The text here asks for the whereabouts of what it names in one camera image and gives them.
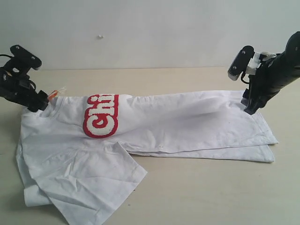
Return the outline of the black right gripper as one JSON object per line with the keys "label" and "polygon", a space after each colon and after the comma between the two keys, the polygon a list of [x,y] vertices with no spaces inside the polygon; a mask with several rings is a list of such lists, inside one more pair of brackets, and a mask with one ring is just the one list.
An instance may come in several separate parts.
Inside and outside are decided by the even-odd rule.
{"label": "black right gripper", "polygon": [[241,103],[244,112],[253,115],[291,82],[291,67],[285,58],[273,58],[263,63],[250,77],[249,89],[245,90]]}

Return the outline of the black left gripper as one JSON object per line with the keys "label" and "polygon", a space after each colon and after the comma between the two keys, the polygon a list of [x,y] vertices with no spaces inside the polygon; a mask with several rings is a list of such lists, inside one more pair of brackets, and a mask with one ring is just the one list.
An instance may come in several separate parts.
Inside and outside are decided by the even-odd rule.
{"label": "black left gripper", "polygon": [[37,93],[33,81],[12,76],[3,68],[0,69],[0,96],[27,107],[31,112],[43,111],[49,104],[48,95],[42,90]]}

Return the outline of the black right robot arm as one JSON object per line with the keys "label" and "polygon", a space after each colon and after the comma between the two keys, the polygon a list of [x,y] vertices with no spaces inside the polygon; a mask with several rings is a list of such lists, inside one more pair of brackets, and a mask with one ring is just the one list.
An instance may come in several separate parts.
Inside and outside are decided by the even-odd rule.
{"label": "black right robot arm", "polygon": [[241,103],[244,111],[253,115],[277,95],[281,89],[300,77],[300,32],[287,41],[285,51],[261,63],[254,75],[249,75],[249,87]]}

